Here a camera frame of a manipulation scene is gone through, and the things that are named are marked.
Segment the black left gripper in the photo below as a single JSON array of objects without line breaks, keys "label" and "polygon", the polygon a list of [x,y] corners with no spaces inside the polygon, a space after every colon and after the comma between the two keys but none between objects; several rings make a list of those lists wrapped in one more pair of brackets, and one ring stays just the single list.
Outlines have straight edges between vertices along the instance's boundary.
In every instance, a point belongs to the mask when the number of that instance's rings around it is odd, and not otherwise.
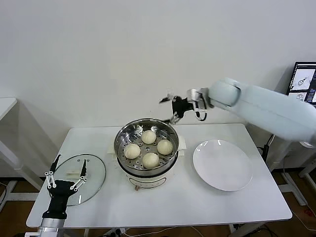
[{"label": "black left gripper", "polygon": [[54,179],[54,173],[57,168],[57,164],[61,155],[59,154],[51,167],[44,173],[47,181],[47,188],[51,194],[51,200],[48,210],[43,213],[42,217],[67,217],[66,209],[70,196],[75,194],[86,181],[86,160],[84,160],[80,177],[74,183],[72,181],[56,180]]}]

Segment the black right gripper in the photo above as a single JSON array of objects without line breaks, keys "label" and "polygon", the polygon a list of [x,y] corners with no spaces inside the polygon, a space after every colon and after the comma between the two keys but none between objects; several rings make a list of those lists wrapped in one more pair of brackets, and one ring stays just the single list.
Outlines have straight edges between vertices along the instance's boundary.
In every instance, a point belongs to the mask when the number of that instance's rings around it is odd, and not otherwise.
[{"label": "black right gripper", "polygon": [[164,123],[176,124],[184,117],[185,112],[194,110],[193,104],[189,102],[187,98],[182,99],[180,96],[173,94],[167,94],[159,103],[161,104],[168,101],[172,102],[173,115],[170,119],[163,120]]}]

